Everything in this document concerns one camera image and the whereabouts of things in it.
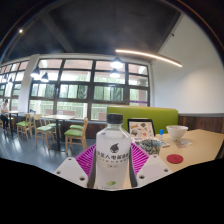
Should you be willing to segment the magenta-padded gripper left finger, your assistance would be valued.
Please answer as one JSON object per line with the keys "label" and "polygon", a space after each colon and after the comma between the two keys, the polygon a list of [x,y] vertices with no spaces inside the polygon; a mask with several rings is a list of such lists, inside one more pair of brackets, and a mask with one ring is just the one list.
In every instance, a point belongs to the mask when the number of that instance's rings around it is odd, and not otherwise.
{"label": "magenta-padded gripper left finger", "polygon": [[93,145],[76,157],[67,157],[54,174],[81,187],[92,189],[96,177],[95,149],[96,146]]}

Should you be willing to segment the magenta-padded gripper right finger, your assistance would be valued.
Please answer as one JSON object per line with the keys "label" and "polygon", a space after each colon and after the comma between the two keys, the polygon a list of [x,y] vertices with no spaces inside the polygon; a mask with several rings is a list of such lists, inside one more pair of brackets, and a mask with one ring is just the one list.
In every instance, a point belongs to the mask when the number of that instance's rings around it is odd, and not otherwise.
{"label": "magenta-padded gripper right finger", "polygon": [[149,155],[134,143],[130,149],[129,174],[133,188],[143,187],[172,173],[157,154]]}

